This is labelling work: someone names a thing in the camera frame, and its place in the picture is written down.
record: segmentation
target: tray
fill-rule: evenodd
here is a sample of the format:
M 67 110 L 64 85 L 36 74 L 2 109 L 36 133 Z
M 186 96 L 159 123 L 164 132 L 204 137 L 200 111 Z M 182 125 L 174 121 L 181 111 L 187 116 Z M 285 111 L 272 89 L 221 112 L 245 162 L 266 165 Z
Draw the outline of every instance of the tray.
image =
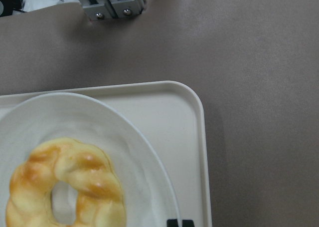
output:
M 36 92 L 0 96 L 0 118 Z M 204 112 L 193 90 L 174 81 L 58 90 L 96 98 L 149 140 L 173 183 L 182 219 L 212 227 Z

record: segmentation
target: metal frame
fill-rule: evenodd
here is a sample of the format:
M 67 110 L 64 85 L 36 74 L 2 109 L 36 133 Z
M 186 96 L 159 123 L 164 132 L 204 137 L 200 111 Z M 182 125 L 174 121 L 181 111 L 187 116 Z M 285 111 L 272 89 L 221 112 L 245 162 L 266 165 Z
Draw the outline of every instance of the metal frame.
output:
M 139 15 L 146 0 L 79 0 L 91 20 Z

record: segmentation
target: white plate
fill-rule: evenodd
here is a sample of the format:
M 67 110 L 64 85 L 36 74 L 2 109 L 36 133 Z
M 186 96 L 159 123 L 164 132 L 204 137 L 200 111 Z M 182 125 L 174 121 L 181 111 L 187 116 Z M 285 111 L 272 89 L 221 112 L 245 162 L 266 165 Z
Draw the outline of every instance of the white plate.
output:
M 167 219 L 179 219 L 163 164 L 137 128 L 96 99 L 51 93 L 21 103 L 0 121 L 0 226 L 5 226 L 8 185 L 14 169 L 38 144 L 65 136 L 96 145 L 110 155 L 125 192 L 127 227 L 164 227 Z M 53 210 L 61 221 L 74 213 L 74 192 L 59 185 L 55 193 L 59 194 L 53 196 Z

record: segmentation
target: brown table surface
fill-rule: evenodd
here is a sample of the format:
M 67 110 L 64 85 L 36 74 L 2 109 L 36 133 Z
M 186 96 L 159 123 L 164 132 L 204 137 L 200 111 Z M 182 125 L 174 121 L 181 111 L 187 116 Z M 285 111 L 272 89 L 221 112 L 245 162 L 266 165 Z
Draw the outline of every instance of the brown table surface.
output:
M 214 226 L 319 226 L 319 0 L 148 0 L 99 22 L 67 3 L 0 18 L 0 57 L 1 95 L 188 85 Z

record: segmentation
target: golden brown crust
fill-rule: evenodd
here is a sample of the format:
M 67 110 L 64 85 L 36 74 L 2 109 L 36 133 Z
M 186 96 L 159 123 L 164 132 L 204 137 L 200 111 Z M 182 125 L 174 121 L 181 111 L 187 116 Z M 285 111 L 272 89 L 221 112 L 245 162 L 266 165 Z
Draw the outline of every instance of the golden brown crust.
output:
M 60 224 L 51 209 L 51 191 L 65 181 L 78 191 L 76 220 Z M 36 147 L 10 181 L 7 227 L 125 227 L 121 184 L 110 158 L 99 148 L 70 138 Z

